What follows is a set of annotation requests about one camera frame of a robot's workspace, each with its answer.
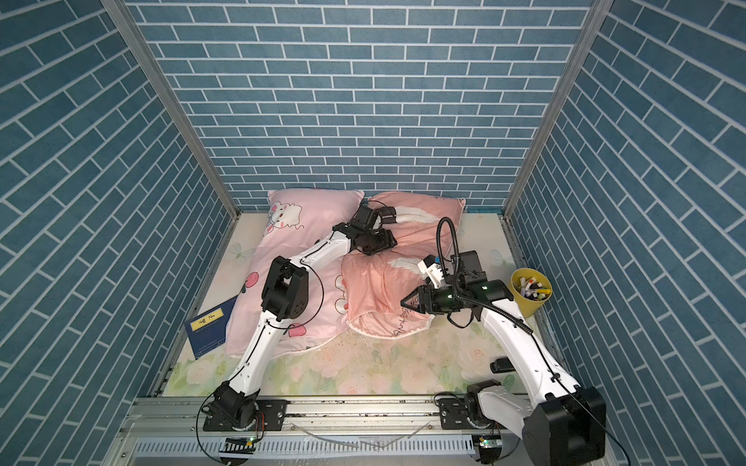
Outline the salmon pink feather pillow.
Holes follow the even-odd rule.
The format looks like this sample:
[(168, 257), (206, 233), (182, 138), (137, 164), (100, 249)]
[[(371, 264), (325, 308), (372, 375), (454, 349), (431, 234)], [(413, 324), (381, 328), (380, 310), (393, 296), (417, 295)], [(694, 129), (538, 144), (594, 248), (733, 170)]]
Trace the salmon pink feather pillow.
[(436, 229), (443, 217), (460, 226), (465, 201), (388, 191), (370, 198), (369, 204), (396, 210), (396, 223), (387, 228), (397, 245), (374, 256), (355, 252), (344, 257), (341, 273), (347, 291), (347, 324), (361, 335), (387, 340), (423, 332), (431, 327), (433, 317), (408, 310), (400, 301), (425, 284), (427, 275), (418, 264), (437, 254)]

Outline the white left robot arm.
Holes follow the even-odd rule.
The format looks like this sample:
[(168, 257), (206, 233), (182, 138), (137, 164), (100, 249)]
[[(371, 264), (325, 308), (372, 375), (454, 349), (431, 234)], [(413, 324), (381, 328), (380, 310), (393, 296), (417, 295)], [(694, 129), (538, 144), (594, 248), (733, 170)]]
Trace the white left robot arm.
[(349, 221), (334, 225), (328, 237), (304, 252), (276, 257), (261, 292), (261, 312), (252, 340), (232, 375), (216, 389), (215, 398), (240, 404), (256, 400), (275, 347), (308, 306), (310, 277), (317, 277), (328, 264), (350, 252), (374, 256), (392, 249), (396, 238), (385, 226), (396, 222), (393, 207), (362, 205)]

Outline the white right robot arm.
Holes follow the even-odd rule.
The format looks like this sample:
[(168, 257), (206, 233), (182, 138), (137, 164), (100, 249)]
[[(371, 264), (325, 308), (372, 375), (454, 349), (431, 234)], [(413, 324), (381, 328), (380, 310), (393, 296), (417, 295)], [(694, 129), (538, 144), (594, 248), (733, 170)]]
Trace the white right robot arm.
[(535, 465), (584, 465), (606, 453), (606, 405), (595, 388), (582, 388), (539, 342), (512, 292), (501, 281), (421, 285), (400, 301), (423, 315), (468, 310), (497, 339), (526, 396), (498, 382), (472, 384), (466, 417), (478, 428), (501, 426), (523, 441)]

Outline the yellow pen cup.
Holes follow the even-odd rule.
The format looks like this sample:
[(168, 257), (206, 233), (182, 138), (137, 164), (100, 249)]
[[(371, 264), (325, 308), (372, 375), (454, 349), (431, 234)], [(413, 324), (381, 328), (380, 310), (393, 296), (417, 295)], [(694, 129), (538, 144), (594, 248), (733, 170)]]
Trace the yellow pen cup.
[(525, 318), (533, 316), (554, 292), (549, 279), (532, 268), (517, 269), (512, 274), (508, 287)]

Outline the black small remote device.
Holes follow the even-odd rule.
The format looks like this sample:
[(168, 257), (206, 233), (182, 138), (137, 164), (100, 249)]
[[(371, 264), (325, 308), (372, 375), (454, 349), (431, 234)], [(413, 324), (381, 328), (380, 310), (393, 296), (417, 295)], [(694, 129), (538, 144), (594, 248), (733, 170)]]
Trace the black small remote device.
[(490, 369), (493, 374), (505, 374), (516, 371), (515, 367), (507, 356), (502, 356), (495, 359), (490, 364)]

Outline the blue notebook yellow label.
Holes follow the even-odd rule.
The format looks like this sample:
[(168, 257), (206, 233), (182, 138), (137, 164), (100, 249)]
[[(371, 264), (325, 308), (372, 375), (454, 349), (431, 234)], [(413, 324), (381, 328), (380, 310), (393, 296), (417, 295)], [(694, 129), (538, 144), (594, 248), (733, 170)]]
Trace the blue notebook yellow label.
[(233, 296), (185, 323), (194, 359), (200, 359), (225, 343), (227, 323), (237, 298), (238, 296)]

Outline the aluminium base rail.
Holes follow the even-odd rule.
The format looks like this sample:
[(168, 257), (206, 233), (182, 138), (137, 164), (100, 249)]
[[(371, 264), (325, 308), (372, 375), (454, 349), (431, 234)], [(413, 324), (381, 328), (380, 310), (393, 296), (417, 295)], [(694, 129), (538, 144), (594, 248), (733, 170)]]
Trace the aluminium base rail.
[(430, 395), (295, 396), (271, 408), (268, 430), (206, 432), (198, 398), (139, 398), (106, 465), (475, 465), (491, 442), (500, 465), (528, 465), (523, 442), (501, 427), (442, 426)]

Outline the silver corner frame post right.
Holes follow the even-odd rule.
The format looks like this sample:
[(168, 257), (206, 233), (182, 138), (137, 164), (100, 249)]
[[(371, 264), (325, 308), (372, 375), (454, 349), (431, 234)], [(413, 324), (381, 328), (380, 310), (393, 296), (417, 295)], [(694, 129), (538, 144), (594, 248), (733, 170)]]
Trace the silver corner frame post right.
[(542, 116), (538, 130), (535, 132), (532, 145), (526, 152), (524, 162), (517, 173), (516, 181), (509, 192), (503, 208), (503, 217), (505, 219), (512, 219), (514, 216), (523, 192), (528, 185), (532, 171), (542, 155), (542, 151), (556, 125), (561, 110), (563, 110), (563, 105), (572, 91), (572, 87), (580, 74), (582, 66), (594, 44), (594, 40), (596, 40), (596, 36), (600, 32), (600, 27), (605, 21), (612, 5), (612, 0), (598, 0), (592, 3), (591, 9), (580, 29), (578, 40), (568, 56), (561, 77), (559, 77), (557, 88)]

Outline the silver corner frame post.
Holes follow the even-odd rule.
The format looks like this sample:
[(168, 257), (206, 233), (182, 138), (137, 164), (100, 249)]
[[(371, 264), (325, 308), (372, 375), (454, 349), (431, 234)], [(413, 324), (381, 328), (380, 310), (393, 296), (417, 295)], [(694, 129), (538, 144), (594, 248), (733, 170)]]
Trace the silver corner frame post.
[(612, 0), (598, 0), (592, 3), (591, 9), (580, 29), (578, 40), (568, 56), (561, 77), (559, 77), (557, 88), (542, 116), (538, 130), (535, 132), (532, 145), (526, 152), (524, 162), (517, 173), (516, 181), (509, 192), (503, 208), (503, 217), (505, 219), (512, 219), (514, 216), (523, 192), (528, 185), (532, 171), (542, 155), (542, 151), (556, 125), (561, 110), (563, 110), (563, 105), (572, 91), (572, 87), (580, 74), (582, 66), (594, 44), (594, 40), (596, 40), (596, 36), (600, 32), (600, 27), (605, 21), (612, 5)]
[(214, 163), (211, 161), (177, 95), (160, 68), (145, 36), (134, 21), (134, 17), (132, 17), (126, 3), (120, 0), (102, 0), (101, 4), (112, 19), (120, 35), (122, 35), (122, 39), (124, 39), (130, 52), (132, 52), (178, 132), (187, 143), (186, 145), (192, 152), (193, 158), (207, 177), (219, 200), (221, 200), (225, 211), (227, 211), (233, 221), (236, 221), (240, 216), (239, 208), (221, 179)]

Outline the silver corner frame post left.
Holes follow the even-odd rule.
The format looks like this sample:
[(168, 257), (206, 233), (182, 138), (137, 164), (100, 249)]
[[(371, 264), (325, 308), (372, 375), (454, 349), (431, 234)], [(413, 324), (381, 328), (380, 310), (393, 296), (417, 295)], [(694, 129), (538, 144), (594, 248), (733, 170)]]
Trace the silver corner frame post left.
[(233, 221), (236, 221), (240, 216), (239, 208), (221, 179), (214, 163), (211, 161), (177, 95), (160, 68), (145, 36), (134, 21), (134, 17), (132, 17), (126, 3), (120, 0), (102, 0), (101, 4), (112, 19), (120, 35), (122, 35), (122, 39), (124, 39), (130, 52), (132, 52), (178, 132), (187, 143), (186, 145), (192, 152), (193, 158), (207, 177), (219, 200), (221, 200), (225, 211), (227, 211)]

